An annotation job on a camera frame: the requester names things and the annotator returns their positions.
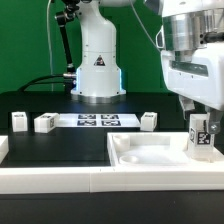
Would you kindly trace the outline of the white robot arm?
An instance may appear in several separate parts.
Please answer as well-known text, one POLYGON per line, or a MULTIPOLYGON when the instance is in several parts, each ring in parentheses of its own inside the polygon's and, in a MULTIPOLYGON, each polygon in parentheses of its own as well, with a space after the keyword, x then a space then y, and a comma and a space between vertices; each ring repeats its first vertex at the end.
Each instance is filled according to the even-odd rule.
MULTIPOLYGON (((82 63, 74 97, 106 102, 125 93, 116 65, 116 28, 101 6, 136 0, 81 0, 77 16, 82 31, 82 63)), ((185 114, 196 102, 206 107, 205 130, 220 131, 224 115, 224 0, 143 0, 162 18, 156 36, 168 90, 179 95, 185 114)))

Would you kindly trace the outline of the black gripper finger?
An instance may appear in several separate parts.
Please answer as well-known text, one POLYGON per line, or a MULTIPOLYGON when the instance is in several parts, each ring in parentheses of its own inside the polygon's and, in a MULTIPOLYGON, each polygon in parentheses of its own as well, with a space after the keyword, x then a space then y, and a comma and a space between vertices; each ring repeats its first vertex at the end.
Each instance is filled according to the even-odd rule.
POLYGON ((190 114, 195 111, 194 101, 187 97, 179 96, 179 102, 183 111, 183 118, 188 120, 190 114))
POLYGON ((221 119, 223 112, 216 109, 210 109, 207 112, 206 128, 209 134, 218 134, 221 130, 221 119))

